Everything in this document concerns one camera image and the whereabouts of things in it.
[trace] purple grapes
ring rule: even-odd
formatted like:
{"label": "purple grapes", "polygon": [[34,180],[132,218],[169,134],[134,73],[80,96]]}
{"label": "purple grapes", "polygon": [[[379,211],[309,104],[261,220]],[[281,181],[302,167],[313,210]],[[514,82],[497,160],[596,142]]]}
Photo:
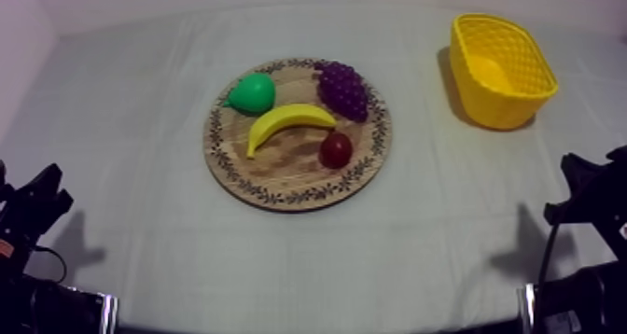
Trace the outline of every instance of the purple grapes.
{"label": "purple grapes", "polygon": [[351,66],[343,63],[317,63],[322,71],[318,94],[331,110],[353,120],[364,122],[368,118],[368,95],[361,84],[361,76]]}

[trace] white table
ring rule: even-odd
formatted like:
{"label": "white table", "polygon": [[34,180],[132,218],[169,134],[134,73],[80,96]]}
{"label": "white table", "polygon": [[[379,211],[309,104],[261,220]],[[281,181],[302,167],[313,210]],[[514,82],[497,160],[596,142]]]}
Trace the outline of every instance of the white table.
{"label": "white table", "polygon": [[[76,202],[42,243],[65,255],[69,282],[120,296],[124,323],[356,334],[505,319],[518,311],[515,288],[536,276],[544,203],[568,196],[561,156],[604,161],[625,143],[627,46],[518,20],[561,90],[530,127],[488,132],[453,114],[442,83],[437,55],[457,13],[255,7],[67,37],[0,157],[15,185],[60,164]],[[202,125],[234,77],[299,56],[341,60],[372,82],[389,104],[394,142],[350,200],[282,216],[215,182]],[[612,259],[591,227],[562,234],[554,275]]]}

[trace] yellow basket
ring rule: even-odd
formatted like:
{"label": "yellow basket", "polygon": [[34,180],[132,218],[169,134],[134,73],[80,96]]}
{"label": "yellow basket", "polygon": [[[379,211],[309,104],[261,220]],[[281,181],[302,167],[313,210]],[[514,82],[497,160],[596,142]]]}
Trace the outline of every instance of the yellow basket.
{"label": "yellow basket", "polygon": [[522,126],[558,89],[534,38],[496,16],[458,16],[450,57],[466,112],[489,128]]}

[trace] toy banana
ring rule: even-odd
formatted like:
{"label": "toy banana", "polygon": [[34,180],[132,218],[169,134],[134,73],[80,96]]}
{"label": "toy banana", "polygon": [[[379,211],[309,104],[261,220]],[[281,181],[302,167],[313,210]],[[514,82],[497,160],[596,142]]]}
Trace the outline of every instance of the toy banana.
{"label": "toy banana", "polygon": [[274,133],[292,126],[333,128],[336,120],[327,110],[311,104],[289,104],[275,107],[258,118],[248,134],[246,157],[253,159],[255,149]]}

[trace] wooden plate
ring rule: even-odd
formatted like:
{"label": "wooden plate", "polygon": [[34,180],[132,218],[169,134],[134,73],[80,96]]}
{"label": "wooden plate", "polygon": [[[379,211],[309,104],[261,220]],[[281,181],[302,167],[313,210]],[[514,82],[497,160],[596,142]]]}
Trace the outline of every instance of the wooden plate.
{"label": "wooden plate", "polygon": [[[293,103],[326,108],[317,96],[314,63],[320,59],[283,59],[264,63],[246,72],[266,73],[276,85],[275,106]],[[337,131],[351,138],[351,162],[330,170],[320,164],[318,148],[328,131],[290,128],[272,136],[246,158],[248,131],[256,118],[222,107],[239,79],[218,96],[204,124],[204,157],[222,187],[235,197],[273,211],[298,212],[340,202],[364,187],[383,165],[392,141],[392,123],[385,102],[366,81],[369,117],[352,122],[329,110],[338,120]]]}

